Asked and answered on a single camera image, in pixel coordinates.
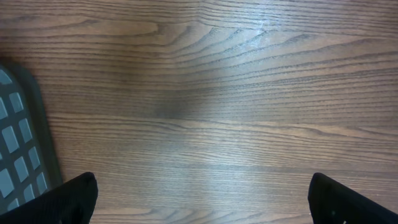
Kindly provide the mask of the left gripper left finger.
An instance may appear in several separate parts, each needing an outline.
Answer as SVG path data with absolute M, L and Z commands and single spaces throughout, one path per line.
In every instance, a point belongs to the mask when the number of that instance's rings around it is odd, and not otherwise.
M 1 215 L 1 224 L 86 224 L 98 198 L 94 173 L 85 172 L 43 195 Z

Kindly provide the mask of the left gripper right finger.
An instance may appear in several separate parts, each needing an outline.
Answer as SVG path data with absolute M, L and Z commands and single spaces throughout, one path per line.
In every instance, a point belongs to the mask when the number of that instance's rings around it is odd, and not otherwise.
M 397 214 L 322 173 L 308 189 L 314 224 L 397 224 Z

